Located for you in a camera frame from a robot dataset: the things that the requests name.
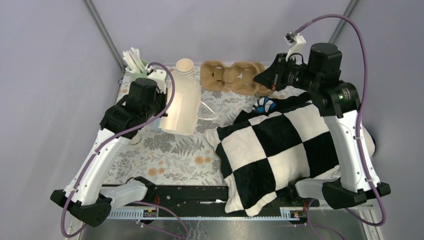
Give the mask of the single cardboard cup carrier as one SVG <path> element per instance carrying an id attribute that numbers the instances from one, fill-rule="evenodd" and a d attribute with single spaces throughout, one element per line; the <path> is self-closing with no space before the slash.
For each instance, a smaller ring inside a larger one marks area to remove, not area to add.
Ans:
<path id="1" fill-rule="evenodd" d="M 200 66 L 200 83 L 212 92 L 234 92 L 244 96 L 266 97 L 273 93 L 254 77 L 265 71 L 260 62 L 237 61 L 225 66 L 221 61 L 208 60 Z"/>

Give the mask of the single white paper cup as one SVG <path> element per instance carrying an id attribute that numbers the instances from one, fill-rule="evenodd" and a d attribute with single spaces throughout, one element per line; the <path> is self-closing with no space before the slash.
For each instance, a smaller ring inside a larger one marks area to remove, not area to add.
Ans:
<path id="1" fill-rule="evenodd" d="M 140 134 L 136 134 L 129 142 L 129 145 L 136 146 L 142 141 L 142 136 Z"/>

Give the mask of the light blue paper bag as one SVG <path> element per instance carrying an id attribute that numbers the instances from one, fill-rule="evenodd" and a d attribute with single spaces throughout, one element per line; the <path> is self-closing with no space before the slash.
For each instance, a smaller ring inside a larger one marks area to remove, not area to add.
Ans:
<path id="1" fill-rule="evenodd" d="M 198 120 L 201 118 L 198 111 L 204 105 L 212 114 L 205 118 L 206 121 L 216 120 L 218 115 L 204 102 L 201 101 L 200 82 L 191 75 L 178 71 L 172 73 L 175 81 L 175 94 L 166 117 L 156 119 L 153 129 L 169 134 L 188 136 L 195 132 Z"/>

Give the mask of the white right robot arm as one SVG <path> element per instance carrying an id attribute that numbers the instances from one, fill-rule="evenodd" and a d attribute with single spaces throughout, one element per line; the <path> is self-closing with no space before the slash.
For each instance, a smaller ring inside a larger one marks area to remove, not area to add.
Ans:
<path id="1" fill-rule="evenodd" d="M 387 196 L 367 152 L 359 118 L 361 100 L 356 87 L 340 79 L 342 52 L 332 43 L 315 43 L 307 63 L 297 64 L 290 53 L 279 53 L 254 81 L 270 90 L 292 86 L 309 92 L 331 134 L 341 176 L 332 180 L 302 178 L 290 183 L 287 201 L 301 205 L 307 198 L 326 201 L 333 209 L 347 209 Z"/>

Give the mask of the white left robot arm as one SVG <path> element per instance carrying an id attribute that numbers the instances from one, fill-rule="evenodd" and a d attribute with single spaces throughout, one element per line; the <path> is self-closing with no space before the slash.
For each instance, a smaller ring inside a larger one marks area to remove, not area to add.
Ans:
<path id="1" fill-rule="evenodd" d="M 116 157 L 141 127 L 163 116 L 169 96 L 165 80 L 138 78 L 128 94 L 106 110 L 95 143 L 74 179 L 65 189 L 54 190 L 50 199 L 84 224 L 97 227 L 110 212 L 139 201 L 148 206 L 155 192 L 137 177 L 127 183 L 104 188 L 103 182 Z"/>

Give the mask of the blue white patterned object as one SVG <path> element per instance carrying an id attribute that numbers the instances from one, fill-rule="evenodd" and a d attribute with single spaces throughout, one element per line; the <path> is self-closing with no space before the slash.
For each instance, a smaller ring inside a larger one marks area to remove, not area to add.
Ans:
<path id="1" fill-rule="evenodd" d="M 252 106 L 252 111 L 257 113 L 268 113 L 276 107 L 276 103 L 269 97 L 258 99 Z"/>

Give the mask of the green cup with straws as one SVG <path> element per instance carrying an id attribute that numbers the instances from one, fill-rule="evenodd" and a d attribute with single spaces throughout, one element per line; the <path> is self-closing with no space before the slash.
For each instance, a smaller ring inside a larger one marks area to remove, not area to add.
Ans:
<path id="1" fill-rule="evenodd" d="M 132 80 L 148 76 L 146 66 L 149 63 L 140 58 L 140 50 L 138 48 L 131 47 L 130 50 L 123 51 L 122 59 L 126 63 L 125 75 Z"/>

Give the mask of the stack of paper cups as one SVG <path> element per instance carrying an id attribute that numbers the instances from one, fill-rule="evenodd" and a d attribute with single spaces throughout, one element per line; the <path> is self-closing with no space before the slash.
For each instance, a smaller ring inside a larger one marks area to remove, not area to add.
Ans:
<path id="1" fill-rule="evenodd" d="M 195 75 L 195 65 L 194 62 L 189 58 L 182 58 L 177 61 L 176 70 L 184 75 L 194 76 Z"/>

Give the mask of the floral patterned table mat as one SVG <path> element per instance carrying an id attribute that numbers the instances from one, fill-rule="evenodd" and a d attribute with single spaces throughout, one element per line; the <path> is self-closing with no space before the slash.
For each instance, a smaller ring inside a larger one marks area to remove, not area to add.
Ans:
<path id="1" fill-rule="evenodd" d="M 204 131 L 232 125 L 241 111 L 250 112 L 256 95 L 240 95 L 231 91 L 201 89 L 201 104 L 194 133 L 175 135 L 153 129 L 153 124 L 142 128 L 138 145 L 127 145 L 115 159 L 104 184 L 120 185 L 128 179 L 142 176 L 158 185 L 222 185 L 221 162 L 204 138 Z"/>

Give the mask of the black white checkered pillow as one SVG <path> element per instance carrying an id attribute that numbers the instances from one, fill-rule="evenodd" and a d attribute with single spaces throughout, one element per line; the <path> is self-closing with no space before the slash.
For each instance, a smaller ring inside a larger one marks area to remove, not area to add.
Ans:
<path id="1" fill-rule="evenodd" d="M 228 186 L 225 212 L 249 217 L 288 192 L 290 181 L 325 179 L 339 168 L 331 133 L 309 93 L 271 98 L 269 112 L 241 111 L 234 123 L 207 129 Z"/>

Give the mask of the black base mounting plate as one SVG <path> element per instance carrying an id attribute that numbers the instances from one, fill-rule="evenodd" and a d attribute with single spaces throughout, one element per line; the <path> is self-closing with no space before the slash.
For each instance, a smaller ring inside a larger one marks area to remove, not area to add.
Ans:
<path id="1" fill-rule="evenodd" d="M 157 204 L 183 217 L 247 217 L 244 210 L 226 213 L 229 189 L 226 186 L 154 185 L 149 187 L 143 202 Z M 280 217 L 280 208 L 293 207 L 302 211 L 308 198 L 294 198 L 278 193 L 277 198 L 267 203 L 257 214 L 259 217 Z"/>

